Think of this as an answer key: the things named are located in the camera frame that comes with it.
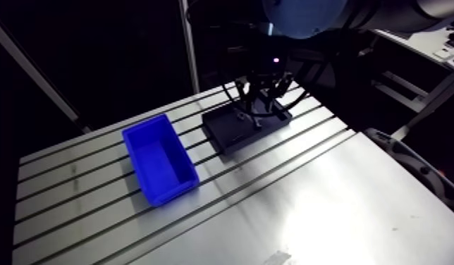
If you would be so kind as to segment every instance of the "blue container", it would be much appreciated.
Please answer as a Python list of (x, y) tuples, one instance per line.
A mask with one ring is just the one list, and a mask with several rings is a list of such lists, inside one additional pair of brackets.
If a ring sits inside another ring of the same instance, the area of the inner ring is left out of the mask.
[(122, 132), (143, 194), (160, 206), (199, 184), (194, 165), (163, 114)]

